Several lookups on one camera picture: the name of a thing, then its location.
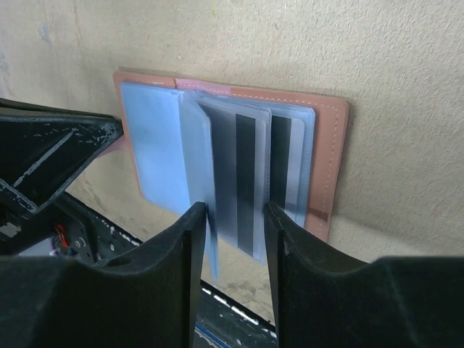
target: leather cover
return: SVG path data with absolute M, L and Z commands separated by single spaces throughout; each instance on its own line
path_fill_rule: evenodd
M 235 96 L 245 99 L 312 107 L 316 113 L 316 122 L 312 174 L 308 195 L 309 206 L 304 228 L 318 238 L 327 241 L 331 214 L 334 207 L 336 179 L 339 173 L 347 127 L 348 104 L 343 99 L 300 92 L 226 86 L 200 80 L 143 75 L 122 71 L 114 74 L 114 81 L 122 110 L 124 110 L 120 93 L 122 82 L 141 83 L 180 90 L 203 90 L 220 96 Z M 123 127 L 125 128 L 125 137 L 128 140 L 129 146 L 131 146 L 125 115 L 123 115 Z

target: black magnetic stripe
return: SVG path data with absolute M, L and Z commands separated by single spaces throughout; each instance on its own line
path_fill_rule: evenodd
M 236 115 L 238 246 L 253 255 L 255 119 Z
M 273 116 L 270 130 L 270 201 L 285 208 L 291 118 Z

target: black plastic part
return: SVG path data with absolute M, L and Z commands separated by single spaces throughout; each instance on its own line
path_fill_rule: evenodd
M 16 255 L 45 238 L 56 236 L 58 227 L 82 261 L 93 265 L 96 261 L 97 240 L 94 227 L 86 212 L 76 210 L 77 199 L 63 193 L 55 201 L 31 218 L 9 215 L 9 222 L 20 228 L 11 238 L 0 240 L 2 255 Z
M 365 264 L 265 208 L 278 345 L 464 347 L 464 258 Z
M 0 259 L 9 347 L 191 347 L 206 207 L 102 268 L 58 257 Z
M 105 260 L 133 250 L 142 244 L 140 239 L 69 194 L 64 193 L 51 204 L 50 209 L 47 208 L 44 212 L 51 214 L 52 207 L 58 212 L 63 211 L 65 207 L 72 216 L 80 217 L 89 236 L 93 236 L 96 240 L 95 257 L 100 260 L 100 265 L 104 265 Z M 277 343 L 275 332 L 275 327 L 259 315 L 214 286 L 201 281 L 194 347 L 211 347 L 211 343 L 218 347 L 275 347 Z
M 122 134 L 108 115 L 0 99 L 0 205 L 38 213 Z

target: stitching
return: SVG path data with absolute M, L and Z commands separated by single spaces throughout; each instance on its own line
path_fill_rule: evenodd
M 323 197 L 323 203 L 322 203 L 322 212 L 320 214 L 320 225 L 319 225 L 319 232 L 318 232 L 318 236 L 320 238 L 321 237 L 321 231 L 322 231 L 322 219 L 323 219 L 324 212 L 325 212 L 325 209 L 326 209 L 328 182 L 329 182 L 330 177 L 331 177 L 332 160 L 334 159 L 335 140 L 336 140 L 337 130 L 338 130 L 338 126 L 339 126 L 339 110 L 336 107 L 332 107 L 332 106 L 327 105 L 327 104 L 311 103 L 309 101 L 293 100 L 293 99 L 280 99 L 280 98 L 269 98 L 269 97 L 265 97 L 265 96 L 253 96 L 253 95 L 246 95 L 246 94 L 235 94 L 235 93 L 231 93 L 231 92 L 228 92 L 228 91 L 218 91 L 218 90 L 215 90 L 215 89 L 212 89 L 212 88 L 204 88 L 203 86 L 191 85 L 191 84 L 188 84 L 188 83 L 178 83 L 177 86 L 200 88 L 200 89 L 202 89 L 204 91 L 209 91 L 209 92 L 213 92 L 213 93 L 226 93 L 226 94 L 230 94 L 231 96 L 244 96 L 244 97 L 247 97 L 247 98 L 273 100 L 273 101 L 277 101 L 277 102 L 295 102 L 295 103 L 301 103 L 301 104 L 307 104 L 307 105 L 317 105 L 317 106 L 320 106 L 320 107 L 329 107 L 329 108 L 335 110 L 335 113 L 336 113 L 335 114 L 335 127 L 333 128 L 333 140 L 332 140 L 331 157 L 330 157 L 330 159 L 328 161 L 326 189 L 324 191 L 324 197 Z
M 328 179 L 331 177 L 332 159 L 334 158 L 335 140 L 336 140 L 336 132 L 337 132 L 338 125 L 339 125 L 339 111 L 337 110 L 336 111 L 336 116 L 335 116 L 335 128 L 333 129 L 333 141 L 332 141 L 331 158 L 328 161 L 326 191 L 324 192 L 324 199 L 323 199 L 323 203 L 322 203 L 322 213 L 320 214 L 320 224 L 319 224 L 319 233 L 318 233 L 319 238 L 320 238 L 320 235 L 321 235 L 320 232 L 322 231 L 322 218 L 323 218 L 323 214 L 324 214 L 324 209 L 326 208 Z
M 149 85 L 153 85 L 153 86 L 164 85 L 164 86 L 169 86 L 169 87 L 174 87 L 175 88 L 174 83 L 164 83 L 164 82 L 141 82 L 141 83 L 142 84 L 149 84 Z

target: red wire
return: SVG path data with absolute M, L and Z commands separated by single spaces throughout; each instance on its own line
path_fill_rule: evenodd
M 67 248 L 71 247 L 71 244 L 67 242 L 66 237 L 63 234 L 63 232 L 65 232 L 65 228 L 63 227 L 63 225 L 56 225 L 55 231 L 58 233 L 59 240 L 62 242 L 62 244 Z

